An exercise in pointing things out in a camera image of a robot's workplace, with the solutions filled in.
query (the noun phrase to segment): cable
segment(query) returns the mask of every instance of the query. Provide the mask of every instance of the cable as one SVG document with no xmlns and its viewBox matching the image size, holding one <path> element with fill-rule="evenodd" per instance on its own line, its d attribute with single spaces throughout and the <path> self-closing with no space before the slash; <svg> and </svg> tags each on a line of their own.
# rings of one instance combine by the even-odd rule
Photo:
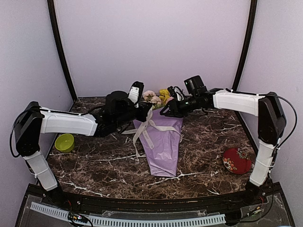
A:
<svg viewBox="0 0 303 227">
<path fill-rule="evenodd" d="M 69 114 L 69 115 L 74 115 L 74 116 L 79 116 L 79 113 L 72 113 L 72 112 L 66 112 L 66 111 L 60 111 L 60 110 L 47 110 L 47 109 L 39 109 L 40 111 L 45 111 L 45 112 L 51 112 L 51 113 L 59 113 L 59 114 Z"/>
<path fill-rule="evenodd" d="M 86 113 L 82 113 L 81 116 L 90 114 L 91 112 L 93 112 L 94 110 L 97 110 L 97 109 L 101 109 L 101 111 L 103 111 L 104 107 L 105 107 L 104 105 L 96 106 L 96 107 L 91 108 L 90 110 L 88 110 Z"/>
<path fill-rule="evenodd" d="M 129 122 L 129 123 L 127 124 L 127 126 L 125 126 L 122 130 L 120 130 L 120 131 L 118 132 L 118 134 L 122 134 L 126 129 L 128 129 L 128 127 L 131 125 L 131 123 L 132 123 L 132 122 Z"/>
<path fill-rule="evenodd" d="M 136 106 L 140 102 L 141 97 L 138 97 L 137 102 L 134 103 L 134 106 Z"/>
<path fill-rule="evenodd" d="M 259 198 L 261 199 L 262 205 L 263 205 L 264 204 L 264 199 L 261 196 L 259 196 Z"/>
<path fill-rule="evenodd" d="M 249 220 L 249 221 L 242 221 L 243 219 L 245 218 L 248 218 L 250 216 L 245 216 L 245 217 L 242 217 L 240 219 L 237 219 L 237 220 L 226 220 L 226 222 L 239 222 L 239 223 L 250 223 L 250 222 L 256 222 L 256 221 L 259 221 L 261 220 L 262 218 L 264 218 L 271 210 L 272 206 L 273 206 L 273 203 L 274 203 L 274 194 L 275 194 L 275 190 L 274 190 L 274 182 L 273 180 L 271 179 L 270 175 L 268 174 L 268 178 L 271 180 L 271 188 L 272 188 L 272 194 L 271 194 L 271 203 L 270 203 L 270 206 L 268 208 L 268 210 L 258 219 L 256 220 Z"/>
<path fill-rule="evenodd" d="M 208 112 L 206 112 L 204 109 L 201 109 L 201 111 L 203 112 L 203 114 L 192 114 L 192 113 L 188 113 L 188 115 L 194 116 L 194 117 L 201 117 L 201 116 L 207 116 L 207 115 L 208 115 Z"/>
<path fill-rule="evenodd" d="M 183 93 L 183 90 L 181 90 L 178 86 L 174 86 L 173 89 L 175 90 L 175 88 L 177 88 L 180 92 L 181 92 L 181 95 L 183 97 L 185 97 L 185 94 Z"/>
<path fill-rule="evenodd" d="M 244 200 L 222 200 L 222 202 L 228 203 L 242 203 Z"/>
<path fill-rule="evenodd" d="M 11 128 L 11 131 L 10 131 L 10 136 L 9 136 L 9 149 L 10 149 L 11 155 L 12 155 L 14 158 L 17 158 L 17 157 L 20 156 L 20 154 L 18 154 L 18 155 L 15 155 L 15 154 L 14 154 L 14 152 L 13 152 L 13 147 L 12 147 L 12 143 L 11 143 L 12 138 L 13 138 L 13 132 L 14 132 L 14 129 L 15 129 L 15 127 L 16 127 L 16 124 L 18 123 L 18 120 L 20 119 L 20 117 L 21 117 L 23 114 L 25 114 L 25 113 L 27 113 L 27 112 L 37 112 L 37 111 L 39 111 L 39 109 L 27 109 L 27 110 L 23 111 L 22 113 L 20 113 L 20 114 L 18 115 L 18 117 L 17 117 L 17 118 L 15 119 L 15 121 L 14 121 L 13 127 Z"/>
<path fill-rule="evenodd" d="M 275 97 L 275 98 L 280 98 L 280 99 L 284 100 L 285 102 L 287 102 L 294 111 L 294 116 L 295 116 L 294 127 L 291 130 L 291 132 L 288 134 L 288 136 L 277 146 L 276 149 L 279 149 L 289 139 L 289 137 L 293 134 L 294 130 L 297 127 L 297 123 L 298 123 L 297 111 L 295 110 L 294 106 L 286 98 L 283 98 L 281 96 L 271 95 L 271 94 L 260 94 L 259 96 L 271 96 L 271 97 Z"/>
<path fill-rule="evenodd" d="M 178 91 L 175 91 L 175 92 L 182 97 L 182 95 Z"/>
<path fill-rule="evenodd" d="M 46 196 L 46 198 L 47 198 L 55 207 L 57 207 L 57 208 L 59 208 L 59 209 L 62 209 L 62 210 L 65 210 L 65 211 L 68 211 L 69 213 L 72 213 L 72 214 L 81 216 L 83 219 L 87 220 L 87 221 L 90 223 L 90 226 L 91 226 L 91 227 L 94 227 L 94 225 L 93 225 L 93 223 L 91 222 L 91 220 L 89 220 L 86 216 L 84 216 L 84 215 L 82 215 L 82 214 L 79 214 L 79 213 L 74 212 L 74 211 L 71 210 L 71 209 L 72 209 L 72 206 L 71 206 L 71 202 L 70 202 L 69 200 L 67 200 L 67 202 L 68 202 L 69 205 L 70 205 L 70 210 L 65 209 L 65 208 L 62 208 L 62 207 L 56 205 L 56 204 L 51 200 L 51 198 L 49 198 L 48 195 L 46 195 L 46 194 L 44 194 L 44 195 Z"/>
</svg>

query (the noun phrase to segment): pink flower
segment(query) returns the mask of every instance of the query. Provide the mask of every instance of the pink flower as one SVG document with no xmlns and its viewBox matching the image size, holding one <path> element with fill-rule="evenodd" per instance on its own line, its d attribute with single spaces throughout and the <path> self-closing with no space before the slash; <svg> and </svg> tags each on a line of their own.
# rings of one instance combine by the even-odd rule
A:
<svg viewBox="0 0 303 227">
<path fill-rule="evenodd" d="M 162 105 L 162 100 L 158 96 L 154 96 L 151 98 L 151 103 L 154 105 Z"/>
<path fill-rule="evenodd" d="M 165 104 L 167 104 L 170 100 L 173 100 L 173 99 L 174 99 L 174 97 L 169 97 L 169 98 L 166 100 Z"/>
<path fill-rule="evenodd" d="M 143 93 L 143 98 L 147 102 L 151 101 L 151 99 L 155 96 L 156 96 L 156 93 L 154 93 L 153 91 L 145 91 Z"/>
</svg>

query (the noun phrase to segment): white ribbon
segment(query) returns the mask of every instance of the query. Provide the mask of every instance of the white ribbon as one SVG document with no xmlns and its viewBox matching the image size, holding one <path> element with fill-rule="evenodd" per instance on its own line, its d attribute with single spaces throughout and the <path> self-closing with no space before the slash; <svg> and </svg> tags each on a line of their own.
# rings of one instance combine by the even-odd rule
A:
<svg viewBox="0 0 303 227">
<path fill-rule="evenodd" d="M 151 118 L 152 118 L 152 108 L 150 108 L 150 110 L 148 111 L 146 121 L 141 123 L 141 125 L 139 126 L 138 129 L 132 129 L 132 130 L 124 131 L 122 133 L 122 134 L 134 134 L 135 133 L 135 135 L 133 137 L 133 145 L 134 145 L 134 148 L 136 150 L 136 156 L 137 157 L 146 157 L 145 154 L 140 155 L 138 150 L 137 150 L 137 147 L 136 147 L 136 142 L 137 142 L 139 136 L 141 135 L 141 133 L 143 133 L 143 136 L 146 139 L 146 142 L 148 143 L 150 149 L 153 149 L 155 147 L 151 138 L 150 138 L 150 136 L 149 136 L 149 134 L 147 133 L 147 130 L 146 130 L 148 124 L 150 124 L 152 127 L 154 127 L 155 129 L 157 129 L 159 131 L 170 131 L 170 130 L 175 131 L 180 135 L 180 142 L 182 141 L 181 133 L 178 132 L 177 129 L 175 129 L 172 126 L 157 126 L 155 124 L 155 122 L 153 120 L 151 120 Z"/>
</svg>

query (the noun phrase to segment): yellow flower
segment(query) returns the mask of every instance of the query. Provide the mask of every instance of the yellow flower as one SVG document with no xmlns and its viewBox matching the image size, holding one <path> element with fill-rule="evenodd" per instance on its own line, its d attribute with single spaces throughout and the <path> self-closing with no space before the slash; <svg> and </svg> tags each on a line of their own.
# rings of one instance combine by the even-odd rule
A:
<svg viewBox="0 0 303 227">
<path fill-rule="evenodd" d="M 167 99 L 169 99 L 169 91 L 167 89 L 160 89 L 159 90 L 159 98 L 162 100 L 162 103 L 165 104 Z"/>
</svg>

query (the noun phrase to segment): black metal pole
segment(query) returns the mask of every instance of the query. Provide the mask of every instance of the black metal pole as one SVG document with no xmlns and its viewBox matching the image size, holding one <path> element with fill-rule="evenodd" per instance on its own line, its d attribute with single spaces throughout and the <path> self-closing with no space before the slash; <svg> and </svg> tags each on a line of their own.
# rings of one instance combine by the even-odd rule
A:
<svg viewBox="0 0 303 227">
<path fill-rule="evenodd" d="M 257 154 L 258 153 L 258 147 L 256 145 L 256 142 L 255 142 L 254 138 L 252 137 L 252 135 L 250 133 L 250 130 L 248 129 L 248 127 L 247 127 L 245 121 L 243 120 L 241 114 L 238 111 L 235 111 L 235 113 L 236 113 L 236 116 L 237 116 L 238 120 L 240 121 L 240 124 L 243 127 L 243 130 L 244 130 L 248 140 L 250 141 L 252 149 L 254 150 L 255 154 Z"/>
<path fill-rule="evenodd" d="M 64 51 L 63 51 L 63 46 L 62 46 L 62 42 L 61 42 L 61 38 L 60 38 L 54 2 L 53 2 L 53 0 L 47 0 L 47 4 L 48 4 L 49 17 L 51 19 L 51 24 L 52 24 L 52 28 L 53 28 L 53 36 L 55 38 L 57 51 L 58 51 L 59 59 L 61 62 L 62 70 L 64 73 L 64 77 L 65 77 L 68 89 L 70 91 L 71 97 L 72 97 L 73 101 L 76 101 L 77 95 L 76 95 L 74 85 L 72 84 L 71 75 L 68 70 Z"/>
<path fill-rule="evenodd" d="M 243 48 L 242 48 L 241 57 L 240 57 L 238 69 L 236 72 L 235 80 L 233 81 L 233 85 L 232 85 L 232 88 L 234 91 L 236 91 L 238 89 L 238 86 L 239 86 L 239 83 L 241 80 L 241 76 L 242 76 L 242 72 L 244 69 L 246 57 L 247 57 L 247 52 L 248 52 L 248 49 L 250 46 L 250 39 L 251 39 L 252 29 L 254 27 L 255 15 L 256 15 L 256 10 L 257 10 L 257 1 L 258 0 L 251 0 L 251 3 L 250 3 L 250 15 L 248 17 Z"/>
</svg>

